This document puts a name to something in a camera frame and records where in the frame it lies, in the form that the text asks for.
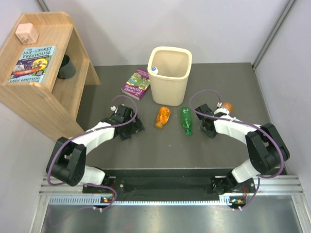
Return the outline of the green plastic bottle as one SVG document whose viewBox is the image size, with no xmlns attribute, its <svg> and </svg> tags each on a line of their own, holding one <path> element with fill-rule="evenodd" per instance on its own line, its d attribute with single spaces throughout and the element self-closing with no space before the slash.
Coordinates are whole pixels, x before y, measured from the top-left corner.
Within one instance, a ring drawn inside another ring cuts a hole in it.
<svg viewBox="0 0 311 233">
<path fill-rule="evenodd" d="M 189 107 L 181 107 L 180 109 L 181 125 L 187 136 L 192 135 L 192 116 Z"/>
</svg>

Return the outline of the orange bottle white cap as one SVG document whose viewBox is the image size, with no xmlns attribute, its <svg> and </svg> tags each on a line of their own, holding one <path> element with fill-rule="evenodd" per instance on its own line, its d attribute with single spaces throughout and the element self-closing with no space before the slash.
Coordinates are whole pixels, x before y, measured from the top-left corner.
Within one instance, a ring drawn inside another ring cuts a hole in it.
<svg viewBox="0 0 311 233">
<path fill-rule="evenodd" d="M 229 102 L 222 103 L 222 108 L 227 109 L 230 113 L 233 112 L 233 105 Z"/>
</svg>

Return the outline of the small orange bottle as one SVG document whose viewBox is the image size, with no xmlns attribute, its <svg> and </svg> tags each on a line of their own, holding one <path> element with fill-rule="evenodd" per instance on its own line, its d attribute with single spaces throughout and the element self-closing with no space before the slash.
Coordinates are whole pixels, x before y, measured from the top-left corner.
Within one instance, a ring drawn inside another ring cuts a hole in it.
<svg viewBox="0 0 311 233">
<path fill-rule="evenodd" d="M 161 107 L 156 117 L 155 127 L 162 129 L 165 124 L 168 123 L 171 115 L 171 110 L 168 107 Z"/>
</svg>

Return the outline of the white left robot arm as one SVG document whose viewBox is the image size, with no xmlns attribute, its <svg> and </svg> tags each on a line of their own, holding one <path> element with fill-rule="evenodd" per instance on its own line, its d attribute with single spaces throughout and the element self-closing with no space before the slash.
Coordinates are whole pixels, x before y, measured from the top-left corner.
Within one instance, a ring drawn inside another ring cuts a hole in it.
<svg viewBox="0 0 311 233">
<path fill-rule="evenodd" d="M 119 105 L 109 118 L 100 121 L 95 127 L 70 139 L 60 137 L 53 148 L 46 167 L 50 185 L 51 177 L 69 186 L 92 184 L 99 192 L 110 188 L 110 180 L 99 168 L 86 165 L 86 156 L 102 143 L 116 137 L 126 140 L 144 130 L 137 113 L 130 107 Z"/>
</svg>

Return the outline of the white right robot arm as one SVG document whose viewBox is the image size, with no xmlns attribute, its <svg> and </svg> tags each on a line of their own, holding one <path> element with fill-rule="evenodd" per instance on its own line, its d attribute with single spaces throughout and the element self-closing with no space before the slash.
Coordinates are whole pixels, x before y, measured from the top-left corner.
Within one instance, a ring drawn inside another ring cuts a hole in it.
<svg viewBox="0 0 311 233">
<path fill-rule="evenodd" d="M 213 189 L 218 194 L 238 192 L 244 187 L 245 181 L 258 175 L 267 175 L 290 158 L 289 150 L 271 123 L 253 125 L 240 121 L 230 116 L 230 107 L 225 104 L 219 104 L 215 111 L 203 104 L 194 111 L 201 121 L 200 130 L 208 137 L 224 134 L 247 146 L 248 160 L 224 178 L 211 180 Z"/>
</svg>

